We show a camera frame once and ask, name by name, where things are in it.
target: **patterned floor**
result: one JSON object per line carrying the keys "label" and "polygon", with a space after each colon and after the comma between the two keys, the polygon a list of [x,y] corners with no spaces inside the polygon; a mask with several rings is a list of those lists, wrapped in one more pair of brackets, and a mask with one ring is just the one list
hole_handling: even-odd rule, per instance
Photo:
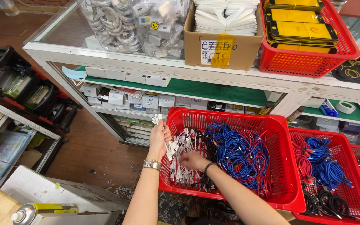
{"label": "patterned floor", "polygon": [[[130,201],[133,197],[134,187],[118,187],[114,191],[114,193]],[[173,225],[187,215],[188,206],[190,204],[200,204],[202,207],[202,216],[204,217],[209,216],[219,219],[221,221],[239,219],[235,214],[224,213],[216,207],[211,206],[212,202],[214,202],[214,200],[194,197],[190,195],[176,194],[172,192],[159,191],[158,220]],[[122,224],[124,215],[125,213],[119,215],[116,221],[116,225]]]}

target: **hand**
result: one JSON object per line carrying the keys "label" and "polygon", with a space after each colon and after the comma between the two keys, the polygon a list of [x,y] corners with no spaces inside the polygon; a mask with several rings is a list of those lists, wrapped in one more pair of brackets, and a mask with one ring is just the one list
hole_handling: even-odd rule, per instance
{"label": "hand", "polygon": [[159,120],[158,125],[155,125],[151,131],[150,149],[148,151],[147,159],[160,161],[166,153],[165,141],[171,140],[172,134],[170,133],[169,127],[163,120]]}
{"label": "hand", "polygon": [[211,161],[202,157],[198,152],[188,152],[183,154],[180,158],[180,164],[186,166],[192,170],[204,171],[205,167],[211,163]]}

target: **plastic bag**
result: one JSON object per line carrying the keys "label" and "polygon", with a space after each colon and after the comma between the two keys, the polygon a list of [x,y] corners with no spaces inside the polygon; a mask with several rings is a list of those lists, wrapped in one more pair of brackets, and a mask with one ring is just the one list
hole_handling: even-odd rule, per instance
{"label": "plastic bag", "polygon": [[77,0],[77,3],[104,49],[120,53],[141,49],[126,0]]}
{"label": "plastic bag", "polygon": [[183,58],[183,27],[192,2],[135,0],[129,3],[144,53],[156,58]]}

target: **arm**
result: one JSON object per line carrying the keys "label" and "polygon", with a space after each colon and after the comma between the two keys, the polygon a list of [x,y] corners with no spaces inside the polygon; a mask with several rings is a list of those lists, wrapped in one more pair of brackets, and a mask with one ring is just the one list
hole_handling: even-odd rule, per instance
{"label": "arm", "polygon": [[[194,170],[204,171],[210,163],[197,152],[184,154],[180,163]],[[244,187],[216,165],[211,165],[206,170],[207,176],[215,183],[218,189],[226,197],[233,210],[246,224],[262,225],[289,225],[278,212],[269,206],[259,196]]]}
{"label": "arm", "polygon": [[[172,136],[169,127],[159,120],[153,127],[150,136],[150,149],[147,159],[161,160],[166,152],[165,141]],[[136,190],[123,220],[123,225],[156,225],[157,223],[157,188],[159,171],[154,168],[143,168]]]}

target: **black wristband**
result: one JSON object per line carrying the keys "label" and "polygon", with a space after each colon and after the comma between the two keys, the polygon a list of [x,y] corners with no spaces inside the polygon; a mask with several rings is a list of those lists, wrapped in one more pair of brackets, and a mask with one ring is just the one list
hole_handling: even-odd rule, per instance
{"label": "black wristband", "polygon": [[208,167],[212,166],[212,165],[216,165],[217,166],[217,163],[215,162],[212,162],[212,163],[209,163],[206,167],[205,167],[205,170],[204,170],[204,175],[207,177],[208,175],[206,174],[206,170]]}

